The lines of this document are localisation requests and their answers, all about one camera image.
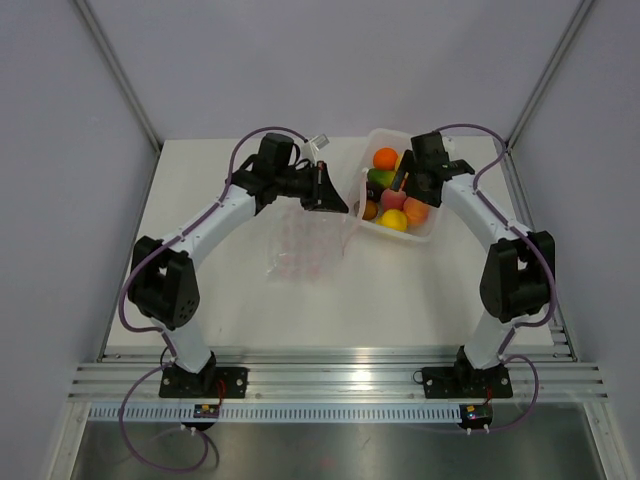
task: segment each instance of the gray floor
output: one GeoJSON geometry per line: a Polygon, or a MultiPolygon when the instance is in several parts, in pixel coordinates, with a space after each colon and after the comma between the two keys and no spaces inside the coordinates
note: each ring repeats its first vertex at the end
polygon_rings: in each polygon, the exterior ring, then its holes
{"type": "MultiPolygon", "coordinates": [[[[514,407],[497,407],[496,423],[514,407]]],[[[176,433],[145,446],[166,423],[128,424],[150,460],[182,467],[202,452],[176,433]]],[[[208,430],[218,449],[189,479],[604,479],[582,409],[539,406],[516,430],[466,437],[454,426],[376,424],[219,424],[208,430]]],[[[87,426],[73,479],[176,478],[128,458],[117,423],[87,426]]]]}

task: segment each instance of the green fruit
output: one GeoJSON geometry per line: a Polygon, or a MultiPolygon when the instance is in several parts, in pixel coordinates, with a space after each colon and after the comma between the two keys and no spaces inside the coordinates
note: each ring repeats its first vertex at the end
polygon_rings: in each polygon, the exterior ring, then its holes
{"type": "Polygon", "coordinates": [[[391,182],[393,182],[393,177],[395,177],[395,175],[396,172],[372,168],[367,172],[367,180],[369,180],[370,182],[375,182],[383,186],[384,188],[389,188],[391,186],[391,182]]]}

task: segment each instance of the plastic container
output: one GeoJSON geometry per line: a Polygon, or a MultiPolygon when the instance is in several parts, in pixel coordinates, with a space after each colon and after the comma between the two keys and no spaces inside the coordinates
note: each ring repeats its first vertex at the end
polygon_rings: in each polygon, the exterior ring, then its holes
{"type": "MultiPolygon", "coordinates": [[[[349,191],[349,196],[347,200],[347,204],[350,207],[349,215],[355,216],[356,212],[353,206],[358,202],[360,196],[360,185],[362,179],[362,169],[363,168],[373,168],[373,155],[383,147],[391,147],[398,154],[403,153],[405,150],[411,149],[411,137],[407,133],[397,132],[394,130],[386,130],[382,128],[378,128],[373,130],[369,136],[367,137],[367,145],[364,148],[362,153],[362,158],[360,163],[357,165],[357,168],[354,173],[352,187],[349,191]]],[[[449,154],[454,153],[454,145],[453,141],[448,137],[443,137],[445,149],[449,154]]],[[[425,243],[429,241],[431,234],[435,230],[438,219],[440,218],[441,211],[438,208],[431,207],[429,212],[429,216],[427,217],[427,221],[418,227],[409,227],[409,230],[406,232],[399,232],[397,230],[392,230],[391,228],[383,227],[381,225],[376,225],[375,219],[370,221],[362,221],[360,227],[371,230],[373,232],[379,233],[380,235],[385,235],[388,237],[394,237],[401,240],[405,240],[407,242],[415,242],[415,243],[425,243]]]]}

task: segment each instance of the metal frame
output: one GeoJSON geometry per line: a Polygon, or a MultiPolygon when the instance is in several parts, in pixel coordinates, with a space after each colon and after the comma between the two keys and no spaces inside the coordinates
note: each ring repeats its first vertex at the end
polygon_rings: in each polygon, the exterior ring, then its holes
{"type": "MultiPolygon", "coordinates": [[[[78,8],[152,147],[159,154],[161,141],[87,0],[72,0],[72,2],[78,8]]],[[[509,135],[510,147],[517,143],[537,106],[544,99],[544,94],[558,67],[562,64],[595,4],[596,0],[582,0],[575,10],[509,135]]],[[[533,226],[526,194],[518,177],[511,150],[503,169],[518,219],[533,226]]],[[[579,362],[571,341],[573,335],[568,334],[568,330],[569,326],[559,311],[554,319],[554,325],[551,326],[553,346],[513,347],[510,351],[529,355],[539,368],[540,402],[571,402],[584,405],[607,478],[632,478],[632,468],[626,457],[623,443],[617,435],[618,430],[611,415],[600,371],[595,364],[579,362]]],[[[78,368],[69,394],[67,421],[49,478],[55,480],[69,478],[89,416],[92,415],[91,418],[98,419],[97,412],[102,412],[101,415],[107,417],[105,412],[110,412],[109,415],[113,418],[113,408],[117,408],[118,402],[135,380],[157,365],[161,353],[160,347],[105,348],[105,346],[100,353],[98,363],[82,364],[78,368]]],[[[353,408],[356,409],[364,406],[369,410],[377,408],[382,411],[398,408],[399,405],[402,409],[408,408],[407,411],[413,411],[411,409],[415,409],[416,406],[437,410],[442,404],[425,401],[421,387],[412,380],[412,374],[423,366],[450,364],[454,359],[456,348],[264,350],[215,347],[215,350],[220,364],[242,365],[251,370],[247,398],[228,401],[238,412],[247,410],[247,407],[291,412],[294,405],[300,406],[302,410],[322,405],[323,411],[333,412],[341,407],[344,408],[345,405],[355,405],[353,408]]],[[[532,391],[528,367],[524,364],[512,364],[509,365],[509,370],[515,396],[513,399],[495,401],[502,403],[528,401],[532,391]]],[[[142,384],[132,396],[131,405],[135,407],[131,411],[134,412],[131,413],[132,415],[153,415],[153,411],[157,412],[158,409],[164,408],[163,411],[169,413],[163,414],[162,418],[175,420],[184,413],[184,411],[180,413],[180,408],[185,405],[188,408],[193,406],[193,403],[180,400],[160,400],[157,396],[158,379],[151,377],[151,380],[155,381],[142,384]],[[174,407],[179,407],[178,414],[171,413],[176,411],[174,407]]],[[[241,414],[237,415],[239,418],[236,420],[242,420],[241,414]]],[[[249,417],[251,415],[248,415],[249,421],[256,420],[249,417]]]]}

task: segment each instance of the perforated metal strip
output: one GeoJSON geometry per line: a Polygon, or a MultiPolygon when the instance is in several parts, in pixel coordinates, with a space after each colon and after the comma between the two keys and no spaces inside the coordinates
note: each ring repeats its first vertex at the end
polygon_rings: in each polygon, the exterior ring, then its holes
{"type": "MultiPolygon", "coordinates": [[[[210,422],[194,418],[192,404],[145,403],[126,407],[125,420],[132,422],[210,422]]],[[[116,421],[120,404],[94,403],[89,420],[116,421]]],[[[459,423],[457,404],[442,405],[345,405],[345,404],[230,404],[218,419],[235,423],[459,423]]]]}

